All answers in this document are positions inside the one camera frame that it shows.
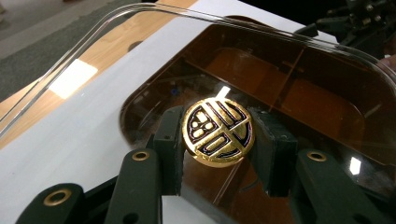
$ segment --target coin emblem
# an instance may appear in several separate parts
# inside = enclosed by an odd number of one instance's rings
[[[251,116],[226,98],[208,98],[192,105],[182,123],[190,154],[212,167],[226,167],[243,159],[254,143]]]

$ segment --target wooden table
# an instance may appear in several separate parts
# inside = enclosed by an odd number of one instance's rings
[[[195,2],[196,0],[159,0],[157,3],[187,8]],[[145,40],[174,17],[167,14],[145,12],[141,15],[133,16],[97,40],[79,57],[84,63],[98,69],[96,74],[80,88],[87,85],[95,77],[100,76],[111,64],[125,55],[133,44]],[[28,85],[0,103],[0,116],[3,117],[34,84]],[[64,99],[52,91],[46,91],[1,139],[0,149],[44,118],[63,102]]]

